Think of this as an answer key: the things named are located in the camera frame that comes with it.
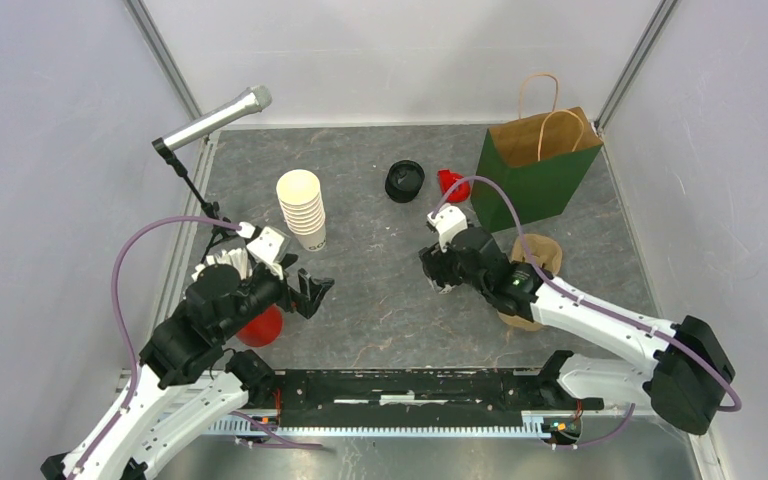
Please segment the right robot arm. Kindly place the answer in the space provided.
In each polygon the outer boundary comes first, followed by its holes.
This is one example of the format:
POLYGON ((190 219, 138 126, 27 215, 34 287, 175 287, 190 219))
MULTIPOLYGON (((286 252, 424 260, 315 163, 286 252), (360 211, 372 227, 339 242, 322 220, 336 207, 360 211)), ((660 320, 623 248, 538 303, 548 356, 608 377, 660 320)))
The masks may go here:
POLYGON ((693 435, 707 433, 717 413, 738 408, 723 402, 734 393, 734 367, 712 327, 697 317, 675 323, 589 297, 546 270, 509 259, 479 227, 423 248, 418 257, 440 292, 468 285, 503 314, 572 333, 617 355, 615 361, 571 355, 541 376, 538 396, 551 408, 575 397, 616 394, 693 435))

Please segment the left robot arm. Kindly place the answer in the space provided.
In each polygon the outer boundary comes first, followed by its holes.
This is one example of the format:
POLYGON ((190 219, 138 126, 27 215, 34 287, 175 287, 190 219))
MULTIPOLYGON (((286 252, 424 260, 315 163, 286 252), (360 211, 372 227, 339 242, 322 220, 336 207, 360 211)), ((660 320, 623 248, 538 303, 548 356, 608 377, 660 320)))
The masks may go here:
POLYGON ((154 479, 216 420, 266 405, 274 394, 271 371, 251 351, 235 354, 228 371, 166 418, 160 415, 223 356, 225 343, 273 305, 311 318, 331 278, 298 272, 298 290, 263 265, 243 278, 227 264, 203 268, 173 314, 139 353, 139 370, 91 434, 70 452, 48 457, 47 479, 154 479))

